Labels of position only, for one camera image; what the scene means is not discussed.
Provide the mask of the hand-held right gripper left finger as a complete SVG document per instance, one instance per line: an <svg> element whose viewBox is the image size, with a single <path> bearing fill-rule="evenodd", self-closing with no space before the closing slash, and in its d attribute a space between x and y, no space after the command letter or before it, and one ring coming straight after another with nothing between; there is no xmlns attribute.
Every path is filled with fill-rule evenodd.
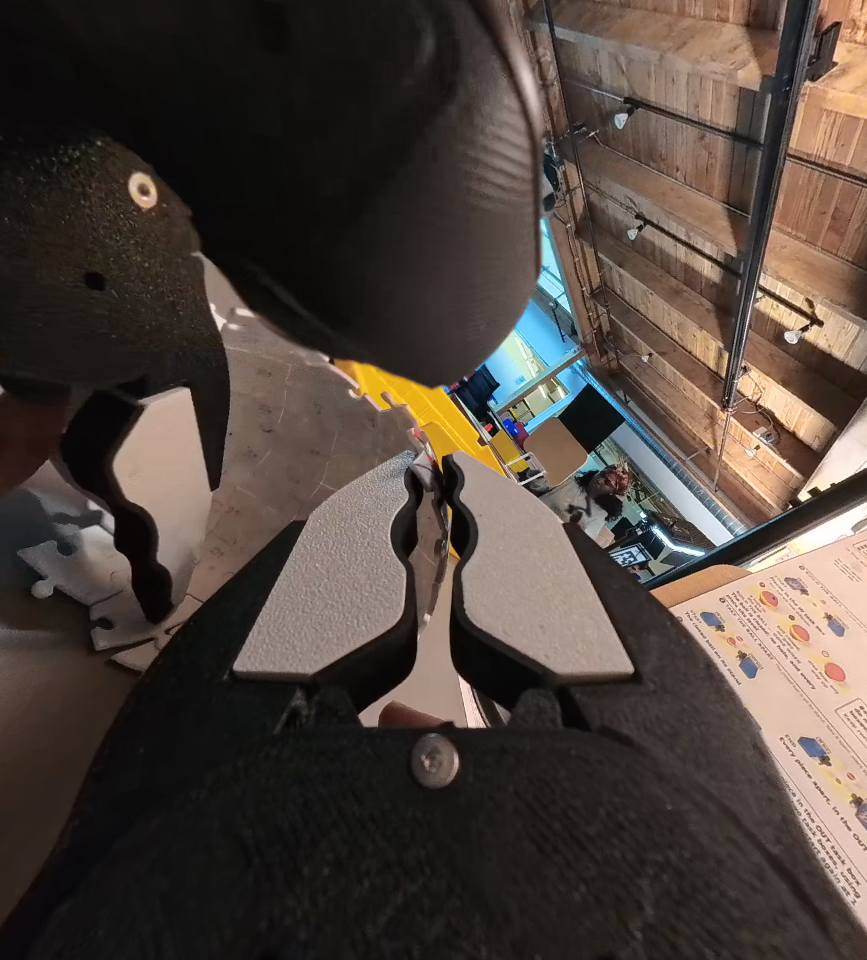
<svg viewBox="0 0 867 960"><path fill-rule="evenodd" d="M411 450L392 457L309 515L233 663L236 678L340 688L364 710L410 675L424 495L415 461Z"/></svg>

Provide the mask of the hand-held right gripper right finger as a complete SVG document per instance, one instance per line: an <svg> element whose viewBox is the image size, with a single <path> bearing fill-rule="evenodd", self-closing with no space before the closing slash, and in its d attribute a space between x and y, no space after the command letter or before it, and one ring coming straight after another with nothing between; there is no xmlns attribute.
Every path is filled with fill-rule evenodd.
<svg viewBox="0 0 867 960"><path fill-rule="evenodd" d="M625 683L635 667L565 525L522 486L458 451L442 462L458 561L451 660L504 710L530 690Z"/></svg>

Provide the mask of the white puzzle ball shell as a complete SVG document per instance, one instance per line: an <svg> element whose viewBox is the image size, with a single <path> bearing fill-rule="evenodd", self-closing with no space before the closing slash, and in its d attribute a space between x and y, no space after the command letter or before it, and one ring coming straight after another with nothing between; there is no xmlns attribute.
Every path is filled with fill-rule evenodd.
<svg viewBox="0 0 867 960"><path fill-rule="evenodd" d="M285 341L252 314L208 260L205 288L221 328L230 385L221 482L212 491L199 561L179 605L160 623L140 611L113 519L57 521L21 548L39 601L56 594L88 611L92 645L143 670L179 626L290 522L408 449L412 416L359 396L325 359Z"/></svg>

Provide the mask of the black ceiling rail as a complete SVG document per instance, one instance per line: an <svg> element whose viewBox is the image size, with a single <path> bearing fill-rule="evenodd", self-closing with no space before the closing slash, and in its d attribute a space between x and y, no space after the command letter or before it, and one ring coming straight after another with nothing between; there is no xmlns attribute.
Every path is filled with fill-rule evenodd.
<svg viewBox="0 0 867 960"><path fill-rule="evenodd" d="M814 44L818 1L788 1L776 64L768 88L763 146L741 260L731 339L723 378L722 409L732 414L752 329L752 309L769 246L776 203L795 126L800 91Z"/></svg>

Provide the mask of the person's right hand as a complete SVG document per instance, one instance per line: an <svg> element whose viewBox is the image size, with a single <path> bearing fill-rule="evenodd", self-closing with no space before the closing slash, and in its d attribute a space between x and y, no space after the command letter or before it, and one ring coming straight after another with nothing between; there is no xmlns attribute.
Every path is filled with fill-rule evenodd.
<svg viewBox="0 0 867 960"><path fill-rule="evenodd" d="M381 709L379 729L434 730L449 724L443 719L411 707L403 702L390 701Z"/></svg>

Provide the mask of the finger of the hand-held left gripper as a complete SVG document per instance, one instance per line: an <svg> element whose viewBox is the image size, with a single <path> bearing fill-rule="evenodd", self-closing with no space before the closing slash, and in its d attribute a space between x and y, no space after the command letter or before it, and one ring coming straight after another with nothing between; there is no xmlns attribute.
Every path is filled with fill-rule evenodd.
<svg viewBox="0 0 867 960"><path fill-rule="evenodd" d="M187 592L212 507L190 390L141 400L94 393L67 425L62 463L72 484L111 515L139 610L160 623Z"/></svg>

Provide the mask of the black metal frame bar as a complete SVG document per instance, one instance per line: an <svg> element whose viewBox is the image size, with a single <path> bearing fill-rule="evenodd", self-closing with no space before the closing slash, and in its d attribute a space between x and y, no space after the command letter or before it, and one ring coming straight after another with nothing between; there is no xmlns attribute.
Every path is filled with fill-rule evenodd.
<svg viewBox="0 0 867 960"><path fill-rule="evenodd" d="M786 546L801 535L818 529L865 503L867 467L821 493L811 495L798 506L728 540L700 558L652 578L645 586L649 590L667 587L715 566L747 569L750 564Z"/></svg>

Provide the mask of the yellow plastic bin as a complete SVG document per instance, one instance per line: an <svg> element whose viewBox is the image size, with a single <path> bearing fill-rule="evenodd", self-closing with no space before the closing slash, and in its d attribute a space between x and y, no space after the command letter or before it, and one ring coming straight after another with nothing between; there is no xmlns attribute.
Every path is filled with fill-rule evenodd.
<svg viewBox="0 0 867 960"><path fill-rule="evenodd" d="M438 461L465 452L496 474L514 481L514 471L529 466L529 458L501 428L487 429L462 402L441 388L427 388L379 367L349 360L332 361L353 391L380 410L403 409L427 437Z"/></svg>

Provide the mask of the black panel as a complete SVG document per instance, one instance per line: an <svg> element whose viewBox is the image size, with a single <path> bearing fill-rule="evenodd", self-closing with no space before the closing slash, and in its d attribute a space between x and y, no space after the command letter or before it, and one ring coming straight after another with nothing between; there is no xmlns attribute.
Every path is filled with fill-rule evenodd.
<svg viewBox="0 0 867 960"><path fill-rule="evenodd" d="M556 419L587 454L601 447L626 424L622 412L592 384L584 386Z"/></svg>

